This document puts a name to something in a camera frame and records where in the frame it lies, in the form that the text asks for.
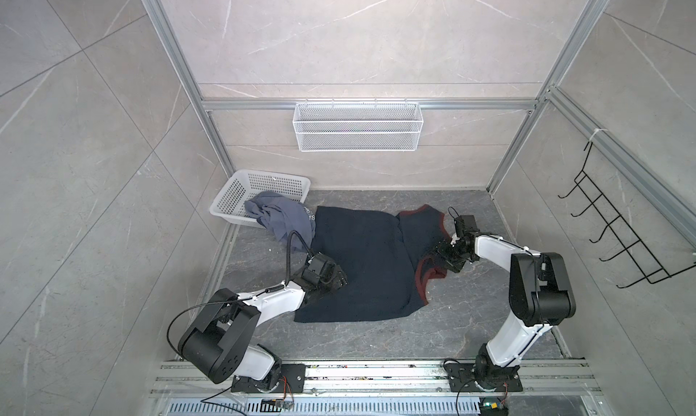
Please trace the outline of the navy red-trimmed tank top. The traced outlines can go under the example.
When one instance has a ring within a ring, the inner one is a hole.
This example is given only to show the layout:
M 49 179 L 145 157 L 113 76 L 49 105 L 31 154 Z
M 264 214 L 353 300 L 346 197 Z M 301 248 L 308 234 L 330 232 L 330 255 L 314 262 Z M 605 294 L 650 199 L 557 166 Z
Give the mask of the navy red-trimmed tank top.
M 430 280 L 445 278 L 434 249 L 447 240 L 444 214 L 429 205 L 391 215 L 320 206 L 312 248 L 334 259 L 347 285 L 295 312 L 300 324 L 384 321 L 428 305 Z

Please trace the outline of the grey-blue tank top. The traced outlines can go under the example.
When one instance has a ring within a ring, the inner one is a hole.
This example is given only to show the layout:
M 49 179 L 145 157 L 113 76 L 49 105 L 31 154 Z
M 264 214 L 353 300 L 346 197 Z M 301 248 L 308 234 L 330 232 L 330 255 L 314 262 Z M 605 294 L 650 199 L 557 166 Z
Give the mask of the grey-blue tank top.
M 245 211 L 275 239 L 293 251 L 308 252 L 315 236 L 315 214 L 304 204 L 262 191 L 244 204 Z

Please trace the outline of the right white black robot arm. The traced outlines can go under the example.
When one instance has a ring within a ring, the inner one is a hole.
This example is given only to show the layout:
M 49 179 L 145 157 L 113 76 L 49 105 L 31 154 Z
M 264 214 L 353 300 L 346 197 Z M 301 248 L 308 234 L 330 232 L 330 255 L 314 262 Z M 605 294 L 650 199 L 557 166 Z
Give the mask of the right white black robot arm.
M 576 314 L 565 260 L 558 253 L 474 233 L 440 242 L 435 252 L 452 271 L 485 259 L 509 272 L 509 315 L 500 330 L 480 347 L 474 363 L 443 363 L 451 390 L 519 392 L 518 371 L 526 353 L 543 334 Z

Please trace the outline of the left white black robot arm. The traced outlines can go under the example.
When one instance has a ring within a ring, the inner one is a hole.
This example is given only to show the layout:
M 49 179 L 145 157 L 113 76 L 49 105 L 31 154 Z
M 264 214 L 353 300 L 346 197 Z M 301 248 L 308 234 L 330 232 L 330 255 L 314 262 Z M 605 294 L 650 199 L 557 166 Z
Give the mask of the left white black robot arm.
M 277 285 L 240 294 L 219 289 L 210 301 L 186 309 L 185 313 L 198 314 L 170 347 L 212 383 L 236 377 L 270 392 L 281 381 L 282 361 L 262 345 L 251 345 L 257 327 L 331 296 L 347 284 L 346 274 L 333 259 L 310 255 L 299 271 L 287 272 Z

